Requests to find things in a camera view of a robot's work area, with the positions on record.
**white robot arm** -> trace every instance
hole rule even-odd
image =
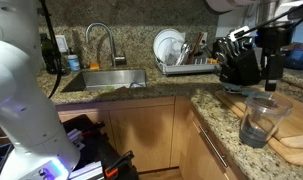
[[[3,180],[36,179],[41,169],[66,179],[80,158],[37,85],[42,61],[36,4],[0,0],[0,126],[14,145]]]

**utensil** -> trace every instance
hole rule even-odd
[[[191,51],[191,46],[188,45],[188,44],[183,44],[181,54],[180,54],[177,62],[175,63],[175,65],[185,64],[185,62],[186,62],[186,60],[189,56],[190,51]]]
[[[229,67],[228,65],[228,58],[225,54],[221,53],[221,52],[216,52],[215,56],[217,57],[217,59],[225,66]]]
[[[223,41],[221,39],[218,40],[218,46],[220,48],[221,53],[223,53],[223,54],[227,54],[228,53],[228,51],[224,47],[224,43],[223,43]]]
[[[241,41],[241,42],[239,43],[239,45],[240,45],[240,49],[241,49],[241,50],[243,50],[243,51],[247,51],[247,50],[248,50],[247,48],[244,47],[244,41]]]
[[[227,42],[228,47],[229,47],[229,49],[231,50],[231,53],[232,53],[234,56],[238,57],[238,56],[239,56],[239,53],[235,50],[235,46],[234,46],[233,42],[231,42],[231,39],[226,38],[225,42]]]
[[[240,52],[239,42],[234,41],[233,45],[234,45],[234,48],[235,48],[235,51],[237,52],[237,54],[240,55],[241,52]]]
[[[230,50],[230,48],[229,48],[228,43],[227,43],[226,41],[224,41],[223,44],[224,44],[225,49],[227,50],[226,55],[229,55],[230,58],[233,59],[233,55],[232,55],[232,52],[231,52],[231,50]]]
[[[194,47],[193,47],[192,51],[190,52],[189,57],[188,57],[187,61],[185,62],[185,64],[191,64],[192,63],[192,60],[194,58],[194,54],[198,51],[199,44],[202,40],[202,37],[203,37],[203,33],[200,32],[199,35],[197,36],[196,40],[195,40]]]

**backsplash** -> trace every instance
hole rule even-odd
[[[208,44],[214,41],[218,16],[210,13],[203,0],[46,0],[56,35],[65,35],[68,46],[85,65],[101,62],[111,66],[106,31],[94,27],[90,44],[85,30],[93,22],[108,25],[114,37],[117,55],[124,55],[130,67],[154,66],[153,40],[163,29],[186,33],[193,42],[200,31],[208,32]],[[47,32],[44,17],[39,17],[40,32]]]

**stainless steel sink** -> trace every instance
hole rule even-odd
[[[145,70],[80,72],[62,92],[146,87]]]

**drawer handle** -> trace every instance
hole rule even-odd
[[[205,139],[207,140],[207,142],[210,144],[211,148],[213,149],[214,153],[218,156],[219,160],[222,162],[224,167],[228,167],[227,162],[225,162],[225,160],[223,159],[225,156],[221,155],[218,151],[218,149],[215,147],[215,145],[213,144],[213,142],[211,141],[210,137],[208,136],[207,132],[205,131],[201,126],[199,126],[202,134],[204,135]]]

